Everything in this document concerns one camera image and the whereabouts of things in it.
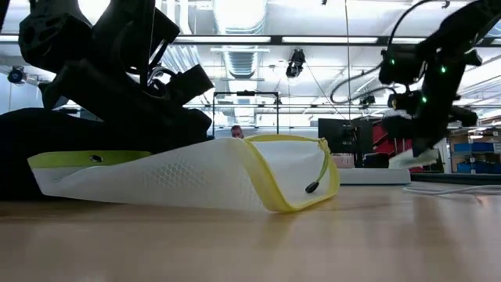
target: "ceiling light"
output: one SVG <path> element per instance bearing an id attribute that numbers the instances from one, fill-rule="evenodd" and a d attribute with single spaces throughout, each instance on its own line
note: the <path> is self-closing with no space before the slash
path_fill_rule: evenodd
<path id="1" fill-rule="evenodd" d="M 282 37 L 283 43 L 354 43 L 354 44 L 373 44 L 377 42 L 377 38 L 366 38 L 366 37 L 324 37 L 324 36 L 284 36 Z"/>
<path id="2" fill-rule="evenodd" d="M 18 40 L 19 36 L 17 35 L 0 34 L 0 42 L 17 43 Z"/>
<path id="3" fill-rule="evenodd" d="M 197 44 L 197 43 L 217 43 L 217 44 L 246 44 L 252 45 L 254 43 L 269 43 L 271 41 L 269 36 L 252 36 L 252 35 L 219 35 L 219 36 L 206 36 L 206 35 L 179 35 L 174 43 L 182 44 Z"/>
<path id="4" fill-rule="evenodd" d="M 78 0 L 81 12 L 91 24 L 95 24 L 99 20 L 109 4 L 110 0 Z"/>
<path id="5" fill-rule="evenodd" d="M 211 52 L 269 52 L 268 48 L 222 47 L 211 48 Z"/>
<path id="6" fill-rule="evenodd" d="M 391 43 L 393 44 L 417 44 L 423 41 L 425 38 L 393 38 Z"/>
<path id="7" fill-rule="evenodd" d="M 484 130 L 487 130 L 487 128 L 475 128 L 475 129 L 468 130 L 468 132 L 472 133 L 472 132 L 480 132 L 480 131 L 484 131 Z"/>

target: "fluorescent light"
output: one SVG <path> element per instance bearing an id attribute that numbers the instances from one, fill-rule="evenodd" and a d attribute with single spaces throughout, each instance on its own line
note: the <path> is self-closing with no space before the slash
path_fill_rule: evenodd
<path id="1" fill-rule="evenodd" d="M 426 38 L 393 38 L 393 44 L 417 44 Z"/>
<path id="2" fill-rule="evenodd" d="M 17 43 L 18 35 L 0 34 L 0 42 Z"/>
<path id="3" fill-rule="evenodd" d="M 211 52 L 269 52 L 268 48 L 223 47 L 211 48 Z"/>
<path id="4" fill-rule="evenodd" d="M 258 105 L 246 105 L 246 104 L 216 104 L 216 108 L 257 108 Z"/>
<path id="5" fill-rule="evenodd" d="M 282 37 L 282 42 L 283 43 L 355 43 L 355 44 L 360 44 L 360 43 L 376 43 L 377 38 L 356 38 L 356 37 L 320 37 L 320 36 L 309 36 L 309 37 L 302 37 L 302 36 L 284 36 Z"/>
<path id="6" fill-rule="evenodd" d="M 269 43 L 271 41 L 269 36 L 249 36 L 249 35 L 220 35 L 220 36 L 204 36 L 204 35 L 188 35 L 178 36 L 174 43 L 218 43 L 218 44 L 232 44 L 232 43 Z"/>
<path id="7" fill-rule="evenodd" d="M 475 129 L 468 130 L 468 132 L 472 133 L 472 132 L 480 132 L 480 131 L 484 131 L 484 130 L 487 130 L 487 128 L 475 128 Z"/>

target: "camera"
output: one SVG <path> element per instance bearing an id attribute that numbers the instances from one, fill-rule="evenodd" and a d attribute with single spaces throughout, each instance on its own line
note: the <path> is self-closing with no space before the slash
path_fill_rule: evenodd
<path id="1" fill-rule="evenodd" d="M 26 83 L 27 74 L 24 72 L 24 67 L 14 66 L 7 75 L 7 80 L 15 85 L 23 85 Z"/>

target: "desk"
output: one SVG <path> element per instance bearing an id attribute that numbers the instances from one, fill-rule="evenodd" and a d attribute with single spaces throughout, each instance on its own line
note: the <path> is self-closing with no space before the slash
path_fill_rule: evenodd
<path id="1" fill-rule="evenodd" d="M 500 212 L 501 197 L 383 186 L 286 215 L 1 203 L 0 280 L 497 282 Z"/>

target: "ceiling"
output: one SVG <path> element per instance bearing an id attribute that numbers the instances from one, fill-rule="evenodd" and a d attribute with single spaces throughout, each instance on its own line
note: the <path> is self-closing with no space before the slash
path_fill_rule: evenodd
<path id="1" fill-rule="evenodd" d="M 82 12 L 96 22 L 106 8 L 105 0 L 80 0 Z M 17 34 L 19 22 L 28 14 L 28 0 L 11 0 L 11 6 L 5 20 L 3 34 Z M 257 35 L 329 35 L 329 36 L 388 36 L 396 20 L 412 5 L 413 1 L 395 0 L 328 0 L 327 5 L 320 5 L 321 0 L 157 0 L 157 8 L 168 15 L 182 29 L 185 35 L 230 34 L 252 22 L 251 17 L 260 19 L 260 28 L 251 29 Z M 415 9 L 402 22 L 396 32 L 400 38 L 426 37 L 435 31 L 441 21 L 468 1 L 451 1 L 447 9 L 444 2 L 431 2 Z M 220 45 L 173 45 L 164 55 L 163 62 L 168 67 L 186 71 L 195 63 L 200 63 L 213 79 L 216 92 L 235 90 L 257 90 L 259 92 L 277 91 L 282 100 L 282 118 L 290 126 L 309 125 L 326 115 L 341 112 L 343 117 L 356 118 L 360 114 L 381 115 L 384 109 L 374 107 L 363 112 L 356 106 L 348 105 L 333 109 L 326 98 L 340 81 L 360 74 L 375 67 L 381 60 L 380 46 L 313 46 L 313 45 L 263 45 L 255 59 L 255 74 L 247 80 L 235 79 L 229 73 L 232 63 L 228 52 L 221 52 L 231 46 Z M 294 49 L 303 49 L 306 64 L 298 78 L 288 79 L 285 75 L 288 59 Z M 499 109 L 485 108 L 482 105 L 501 104 L 501 68 L 498 58 L 501 48 L 478 48 L 485 62 L 482 67 L 470 68 L 464 75 L 460 93 L 460 104 L 474 105 L 480 115 L 487 118 L 501 114 Z M 20 55 L 16 44 L 0 45 L 0 65 L 4 70 L 13 65 L 25 65 L 26 72 L 41 80 L 51 80 L 54 74 L 28 66 Z M 336 92 L 335 100 L 342 101 L 357 92 L 380 85 L 377 72 L 359 80 L 352 81 Z M 387 102 L 386 92 L 376 94 L 376 104 Z M 218 96 L 217 103 L 233 103 L 231 110 L 218 108 L 216 125 L 241 123 L 263 125 L 274 123 L 273 109 L 253 109 L 239 104 L 273 103 L 273 98 L 255 97 L 242 100 L 232 96 Z M 211 103 L 212 91 L 205 96 L 195 98 L 191 107 L 204 108 Z M 325 104 L 320 108 L 309 108 L 310 104 Z"/>

